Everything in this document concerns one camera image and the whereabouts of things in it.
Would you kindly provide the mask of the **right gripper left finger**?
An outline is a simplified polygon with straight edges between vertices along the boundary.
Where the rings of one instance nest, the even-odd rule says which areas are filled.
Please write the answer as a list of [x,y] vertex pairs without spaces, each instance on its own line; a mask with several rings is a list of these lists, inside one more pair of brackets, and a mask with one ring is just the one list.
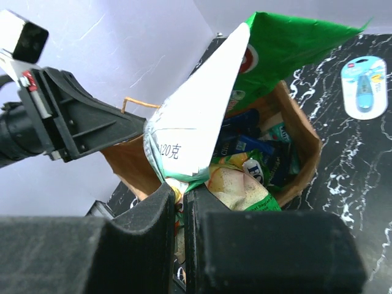
[[174,191],[120,216],[2,217],[2,293],[169,293]]

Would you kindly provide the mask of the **blue Burts chips bag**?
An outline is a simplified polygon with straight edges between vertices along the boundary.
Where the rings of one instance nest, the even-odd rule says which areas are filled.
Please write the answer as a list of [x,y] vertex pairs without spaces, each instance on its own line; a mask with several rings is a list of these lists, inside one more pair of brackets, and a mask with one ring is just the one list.
[[260,113],[251,108],[244,113],[223,120],[213,157],[225,157],[257,150],[260,163],[269,172],[263,184],[276,190],[288,183],[290,161],[288,144],[279,141],[262,140],[259,125]]

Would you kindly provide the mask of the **green Chuba cassava chips bag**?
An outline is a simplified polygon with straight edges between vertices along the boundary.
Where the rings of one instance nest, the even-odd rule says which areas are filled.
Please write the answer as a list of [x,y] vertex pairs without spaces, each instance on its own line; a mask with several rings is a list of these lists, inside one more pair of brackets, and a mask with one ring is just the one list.
[[329,21],[253,13],[145,124],[143,147],[158,179],[187,186],[206,181],[226,113],[244,109],[361,32]]

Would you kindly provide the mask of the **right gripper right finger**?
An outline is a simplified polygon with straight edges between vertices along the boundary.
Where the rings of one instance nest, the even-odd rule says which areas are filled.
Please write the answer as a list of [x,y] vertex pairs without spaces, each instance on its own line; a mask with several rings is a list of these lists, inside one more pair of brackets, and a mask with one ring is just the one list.
[[354,239],[336,215],[231,211],[206,187],[184,196],[188,293],[361,293]]

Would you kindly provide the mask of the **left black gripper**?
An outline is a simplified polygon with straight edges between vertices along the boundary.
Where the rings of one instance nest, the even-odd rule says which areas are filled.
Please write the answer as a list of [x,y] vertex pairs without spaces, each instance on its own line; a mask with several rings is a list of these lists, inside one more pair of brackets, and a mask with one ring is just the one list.
[[[122,112],[90,95],[75,76],[46,67],[39,86],[53,112],[64,162],[77,160],[142,134],[145,118]],[[21,101],[1,106],[1,168],[45,149]]]

